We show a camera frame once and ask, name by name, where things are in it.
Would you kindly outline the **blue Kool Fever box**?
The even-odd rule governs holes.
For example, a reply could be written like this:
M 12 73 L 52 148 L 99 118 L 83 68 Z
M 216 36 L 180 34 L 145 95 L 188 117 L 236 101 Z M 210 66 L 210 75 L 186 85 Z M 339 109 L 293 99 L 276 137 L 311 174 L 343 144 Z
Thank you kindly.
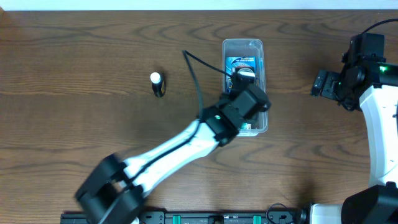
M 235 77 L 233 77 L 233 68 L 235 67 L 253 67 L 256 73 L 256 81 L 258 81 L 257 77 L 257 68 L 256 68 L 256 58 L 254 56 L 250 57 L 226 57 L 224 64 L 224 70 L 227 73 L 224 79 L 224 91 L 230 93 L 232 89 L 236 87 L 238 82 Z

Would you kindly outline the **white green medicine box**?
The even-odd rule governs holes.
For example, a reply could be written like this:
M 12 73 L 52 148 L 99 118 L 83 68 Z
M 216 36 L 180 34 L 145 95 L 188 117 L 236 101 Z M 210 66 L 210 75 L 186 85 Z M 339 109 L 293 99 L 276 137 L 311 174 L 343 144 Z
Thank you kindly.
M 252 130 L 252 124 L 251 123 L 243 123 L 242 126 L 240 127 L 239 131 L 251 131 Z

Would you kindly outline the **dark green round-label box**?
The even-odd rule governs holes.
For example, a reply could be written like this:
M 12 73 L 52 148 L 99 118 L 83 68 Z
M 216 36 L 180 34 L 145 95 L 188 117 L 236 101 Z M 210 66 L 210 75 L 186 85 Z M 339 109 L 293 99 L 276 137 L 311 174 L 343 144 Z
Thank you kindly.
M 241 83 L 255 83 L 256 81 L 253 67 L 235 67 L 233 68 L 233 77 Z

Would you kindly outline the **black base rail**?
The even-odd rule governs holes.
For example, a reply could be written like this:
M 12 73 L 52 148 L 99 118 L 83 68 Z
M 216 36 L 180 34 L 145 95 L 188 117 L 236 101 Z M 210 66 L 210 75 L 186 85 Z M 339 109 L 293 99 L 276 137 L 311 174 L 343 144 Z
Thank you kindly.
M 141 224 L 266 224 L 305 223 L 293 212 L 278 209 L 266 213 L 172 213 L 162 211 L 144 212 L 139 217 Z

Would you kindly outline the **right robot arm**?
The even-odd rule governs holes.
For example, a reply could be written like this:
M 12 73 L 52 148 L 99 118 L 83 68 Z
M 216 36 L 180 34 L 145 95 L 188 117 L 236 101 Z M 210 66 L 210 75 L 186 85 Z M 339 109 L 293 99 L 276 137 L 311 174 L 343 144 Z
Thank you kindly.
M 308 223 L 397 223 L 397 65 L 361 62 L 344 72 L 320 70 L 311 90 L 363 112 L 369 143 L 369 187 L 342 204 L 311 205 Z

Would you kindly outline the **dark bottle white cap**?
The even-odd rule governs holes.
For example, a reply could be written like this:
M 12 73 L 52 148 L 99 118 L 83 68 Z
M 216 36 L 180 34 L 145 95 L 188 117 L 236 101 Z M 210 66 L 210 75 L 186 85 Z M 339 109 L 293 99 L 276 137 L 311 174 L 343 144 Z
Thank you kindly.
M 159 72 L 153 72 L 150 75 L 150 81 L 154 95 L 161 98 L 165 95 L 165 80 L 163 74 Z

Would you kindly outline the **clear plastic container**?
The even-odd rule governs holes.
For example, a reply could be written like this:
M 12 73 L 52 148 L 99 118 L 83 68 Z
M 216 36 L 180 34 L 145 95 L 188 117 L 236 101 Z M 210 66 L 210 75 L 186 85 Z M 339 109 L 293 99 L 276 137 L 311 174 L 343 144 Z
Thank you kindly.
M 223 41 L 223 70 L 226 57 L 250 57 L 256 58 L 256 72 L 258 81 L 255 83 L 260 89 L 266 91 L 266 73 L 264 65 L 264 46 L 259 39 L 226 39 Z M 267 112 L 260 112 L 260 132 L 263 133 L 268 129 L 268 114 Z M 239 133 L 241 137 L 257 136 L 259 133 Z

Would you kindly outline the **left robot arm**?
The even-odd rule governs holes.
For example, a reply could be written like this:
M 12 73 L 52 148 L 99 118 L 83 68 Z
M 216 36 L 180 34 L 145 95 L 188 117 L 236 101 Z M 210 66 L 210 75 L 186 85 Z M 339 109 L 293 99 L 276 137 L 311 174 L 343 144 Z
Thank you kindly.
M 265 93 L 245 90 L 200 110 L 180 134 L 125 160 L 105 157 L 82 183 L 75 199 L 89 223 L 134 223 L 149 194 L 188 163 L 229 144 L 246 120 L 268 109 Z

